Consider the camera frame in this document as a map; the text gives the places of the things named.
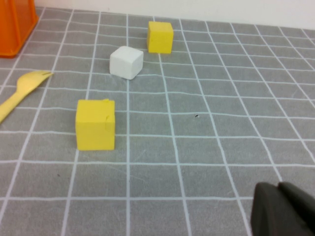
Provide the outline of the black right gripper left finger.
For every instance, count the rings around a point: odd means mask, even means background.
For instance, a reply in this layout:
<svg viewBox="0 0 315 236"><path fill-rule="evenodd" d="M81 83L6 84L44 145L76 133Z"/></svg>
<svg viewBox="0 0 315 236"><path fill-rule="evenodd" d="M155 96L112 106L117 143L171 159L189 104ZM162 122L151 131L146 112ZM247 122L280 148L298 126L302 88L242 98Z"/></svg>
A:
<svg viewBox="0 0 315 236"><path fill-rule="evenodd" d="M313 236L286 196L277 186L260 182L255 186L251 227L254 236Z"/></svg>

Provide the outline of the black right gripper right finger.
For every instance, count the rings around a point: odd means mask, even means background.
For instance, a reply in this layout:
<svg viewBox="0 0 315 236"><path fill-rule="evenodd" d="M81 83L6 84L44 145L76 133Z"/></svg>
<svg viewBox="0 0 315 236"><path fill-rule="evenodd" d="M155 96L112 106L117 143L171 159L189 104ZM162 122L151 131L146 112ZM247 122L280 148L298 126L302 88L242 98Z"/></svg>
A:
<svg viewBox="0 0 315 236"><path fill-rule="evenodd" d="M290 182L280 182L280 191L286 196L298 215L309 228L315 227L315 199Z"/></svg>

